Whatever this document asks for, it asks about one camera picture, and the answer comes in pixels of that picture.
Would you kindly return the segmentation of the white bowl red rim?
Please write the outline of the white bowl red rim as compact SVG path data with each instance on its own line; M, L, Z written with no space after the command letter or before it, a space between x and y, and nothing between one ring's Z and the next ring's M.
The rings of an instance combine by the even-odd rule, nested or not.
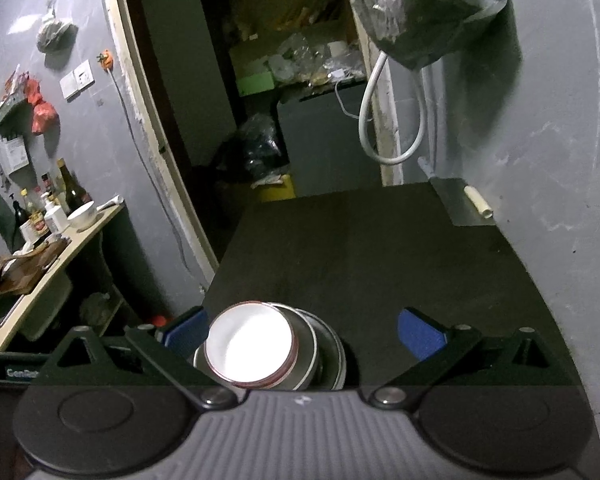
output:
M298 337L278 307L262 301L234 304L210 324L202 346L210 370L242 388L272 388L298 358Z

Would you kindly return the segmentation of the steel plate without sticker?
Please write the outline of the steel plate without sticker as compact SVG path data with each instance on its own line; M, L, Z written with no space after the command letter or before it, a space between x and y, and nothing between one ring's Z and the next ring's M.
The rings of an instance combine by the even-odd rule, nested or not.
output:
M347 375L347 358L337 333L312 312L273 304L294 329L298 354L276 390L340 390Z

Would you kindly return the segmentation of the deep steel mixing bowl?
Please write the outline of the deep steel mixing bowl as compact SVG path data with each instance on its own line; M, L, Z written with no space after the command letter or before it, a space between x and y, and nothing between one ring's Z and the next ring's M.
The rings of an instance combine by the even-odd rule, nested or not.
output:
M211 322L193 366L224 386L302 390L317 369L317 334L292 307L243 301Z

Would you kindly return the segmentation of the wooden side shelf table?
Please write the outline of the wooden side shelf table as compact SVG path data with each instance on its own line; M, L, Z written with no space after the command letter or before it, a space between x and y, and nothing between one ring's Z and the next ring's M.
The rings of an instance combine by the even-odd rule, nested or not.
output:
M24 320L40 302L44 292L54 284L58 276L66 270L68 264L76 258L78 253L96 237L100 237L102 229L121 211L123 204L114 204L103 211L99 211L96 222L85 230L77 230L69 226L65 230L65 236L69 239L67 248L56 258L42 278L36 284L30 294L21 296L12 310L6 316L6 320L0 325L0 351L5 351L18 332Z

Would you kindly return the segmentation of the white ceramic bowl on shelf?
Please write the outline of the white ceramic bowl on shelf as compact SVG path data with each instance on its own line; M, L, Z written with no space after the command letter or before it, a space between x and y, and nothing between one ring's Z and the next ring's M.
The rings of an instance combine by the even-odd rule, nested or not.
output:
M68 217L70 226L77 231L84 231L90 228L97 220L97 206L94 200L90 200L88 203L79 206L78 209L73 211Z

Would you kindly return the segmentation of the yellow bin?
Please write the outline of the yellow bin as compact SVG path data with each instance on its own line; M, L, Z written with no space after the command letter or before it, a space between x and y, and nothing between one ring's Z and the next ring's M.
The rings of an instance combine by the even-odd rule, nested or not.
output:
M280 202L296 198L290 174L270 174L251 185L259 203Z

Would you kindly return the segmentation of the dark glass bottle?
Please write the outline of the dark glass bottle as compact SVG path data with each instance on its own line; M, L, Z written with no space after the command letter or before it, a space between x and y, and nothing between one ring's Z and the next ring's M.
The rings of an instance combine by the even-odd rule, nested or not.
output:
M78 181L73 177L65 163L65 159L58 159L57 166L62 182L64 182L65 185L66 202L69 206L69 210L71 212L76 211L92 200L91 195L88 194L86 189L82 188Z

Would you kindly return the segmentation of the white squat bottle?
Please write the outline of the white squat bottle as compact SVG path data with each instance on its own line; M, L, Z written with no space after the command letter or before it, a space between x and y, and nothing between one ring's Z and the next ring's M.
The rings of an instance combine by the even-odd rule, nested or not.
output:
M48 193L42 195L45 206L44 220L50 232L63 233L69 226L68 218L62 207Z

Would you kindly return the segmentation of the wooden chopping board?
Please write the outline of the wooden chopping board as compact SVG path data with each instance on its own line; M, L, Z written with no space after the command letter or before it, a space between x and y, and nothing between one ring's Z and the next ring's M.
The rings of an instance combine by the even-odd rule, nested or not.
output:
M61 237L54 242L46 240L25 255L1 258L0 298L30 294L68 245L68 238Z

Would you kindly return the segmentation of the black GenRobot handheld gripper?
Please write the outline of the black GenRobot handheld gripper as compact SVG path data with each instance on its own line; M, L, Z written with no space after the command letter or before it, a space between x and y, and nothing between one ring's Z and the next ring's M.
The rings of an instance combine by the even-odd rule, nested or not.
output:
M0 352L0 385L29 385L49 358L49 354Z

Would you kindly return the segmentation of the dark grey cabinet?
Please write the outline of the dark grey cabinet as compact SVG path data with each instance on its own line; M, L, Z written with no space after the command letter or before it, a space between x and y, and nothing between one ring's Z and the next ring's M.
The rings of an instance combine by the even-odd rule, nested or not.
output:
M340 84L314 96L290 96L277 118L299 197L379 188L380 169L358 142L358 107L365 84Z

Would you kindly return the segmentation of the green box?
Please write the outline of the green box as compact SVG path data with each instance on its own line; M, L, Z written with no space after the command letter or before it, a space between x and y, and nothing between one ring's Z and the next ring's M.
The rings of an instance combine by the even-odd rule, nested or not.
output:
M253 94L273 90L275 88L275 79L266 70L265 72L240 77L236 80L236 84L240 96L252 96Z

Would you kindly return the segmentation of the hanging clear plastic bag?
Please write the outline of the hanging clear plastic bag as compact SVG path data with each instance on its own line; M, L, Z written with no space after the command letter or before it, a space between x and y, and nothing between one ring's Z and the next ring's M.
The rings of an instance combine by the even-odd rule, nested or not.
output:
M409 70L474 41L508 0L353 0L367 36Z

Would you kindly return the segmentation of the orange wall hook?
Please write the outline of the orange wall hook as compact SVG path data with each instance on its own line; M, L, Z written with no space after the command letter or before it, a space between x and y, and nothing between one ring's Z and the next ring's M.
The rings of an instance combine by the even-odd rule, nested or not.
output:
M97 55L97 62L105 72L111 72L114 68L114 57L109 49L102 50Z

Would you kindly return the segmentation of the grey bag hanging on wall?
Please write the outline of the grey bag hanging on wall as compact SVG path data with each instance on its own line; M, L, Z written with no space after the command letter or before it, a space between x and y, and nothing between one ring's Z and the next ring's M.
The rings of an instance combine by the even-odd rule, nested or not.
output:
M56 15L56 0L46 2L46 12L36 34L36 47L43 54L69 49L76 40L79 27L60 20Z

